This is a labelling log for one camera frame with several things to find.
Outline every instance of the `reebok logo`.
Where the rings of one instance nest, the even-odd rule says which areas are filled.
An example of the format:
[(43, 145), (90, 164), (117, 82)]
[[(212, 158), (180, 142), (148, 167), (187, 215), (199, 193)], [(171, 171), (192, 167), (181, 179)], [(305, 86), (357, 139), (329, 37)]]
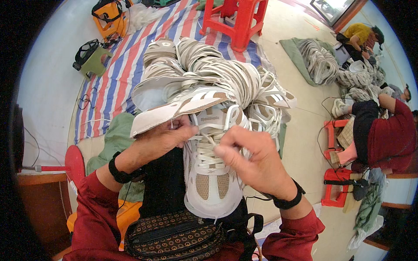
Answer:
[(213, 120), (213, 119), (219, 119), (219, 117), (218, 116), (216, 116), (216, 117), (207, 117), (207, 118), (200, 118), (200, 120), (201, 121), (210, 121), (210, 120)]

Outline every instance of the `patterned bag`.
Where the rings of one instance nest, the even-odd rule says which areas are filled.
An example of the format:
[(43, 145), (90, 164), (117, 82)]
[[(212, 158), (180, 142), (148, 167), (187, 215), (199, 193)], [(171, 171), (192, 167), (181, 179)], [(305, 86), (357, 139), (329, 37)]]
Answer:
[(132, 223), (125, 235), (125, 251), (147, 261), (204, 260), (219, 252), (225, 241), (222, 222), (204, 220), (182, 210)]

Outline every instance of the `yellow shirt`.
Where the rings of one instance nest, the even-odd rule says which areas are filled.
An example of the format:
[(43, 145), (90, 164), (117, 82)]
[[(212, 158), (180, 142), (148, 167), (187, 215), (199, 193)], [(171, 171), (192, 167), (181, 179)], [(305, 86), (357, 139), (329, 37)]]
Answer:
[(343, 35), (347, 38), (351, 38), (353, 35), (356, 35), (360, 38), (357, 41), (359, 46), (362, 46), (364, 42), (369, 38), (369, 34), (372, 32), (372, 29), (363, 23), (353, 23), (350, 25)]

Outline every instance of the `plastic bag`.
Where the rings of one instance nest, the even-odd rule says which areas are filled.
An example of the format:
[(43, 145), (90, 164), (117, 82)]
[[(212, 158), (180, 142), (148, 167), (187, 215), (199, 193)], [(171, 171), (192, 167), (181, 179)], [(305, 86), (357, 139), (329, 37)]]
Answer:
[(149, 25), (153, 21), (161, 18), (167, 11), (169, 10), (168, 7), (164, 8), (153, 8), (153, 7), (146, 7), (145, 5), (139, 3), (131, 6), (129, 8), (129, 24), (127, 34), (134, 34), (136, 31), (140, 30), (142, 27)]
[(360, 244), (363, 242), (363, 240), (366, 239), (366, 237), (370, 236), (383, 226), (383, 221), (383, 217), (377, 215), (376, 220), (373, 223), (373, 227), (368, 232), (362, 229), (358, 229), (356, 234), (351, 238), (350, 242), (348, 243), (347, 249), (353, 250), (359, 248)]

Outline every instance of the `black pants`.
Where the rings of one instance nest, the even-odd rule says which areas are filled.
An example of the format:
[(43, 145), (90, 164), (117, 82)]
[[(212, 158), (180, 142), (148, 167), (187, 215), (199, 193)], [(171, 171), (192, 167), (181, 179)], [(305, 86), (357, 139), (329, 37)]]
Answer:
[(362, 101), (353, 104), (352, 114), (356, 115), (353, 124), (354, 144), (357, 160), (367, 165), (367, 141), (370, 128), (379, 116), (379, 106), (375, 101)]
[(363, 56), (361, 51), (357, 51), (354, 46), (351, 44), (344, 44), (344, 48), (347, 50), (348, 54), (353, 58), (354, 61), (362, 61)]
[(142, 218), (185, 209), (183, 150), (174, 148), (143, 166), (145, 191), (139, 213)]

